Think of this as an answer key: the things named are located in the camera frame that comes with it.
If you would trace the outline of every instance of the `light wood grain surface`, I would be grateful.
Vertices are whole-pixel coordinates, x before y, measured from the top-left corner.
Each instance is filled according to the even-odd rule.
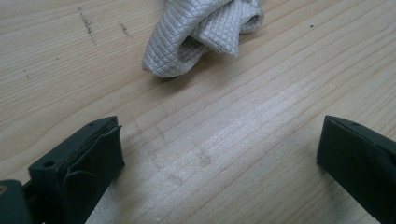
[[[162,0],[0,0],[0,178],[116,115],[126,167],[88,223],[376,223],[316,165],[325,115],[396,139],[396,2],[263,0],[237,58],[160,79]]]

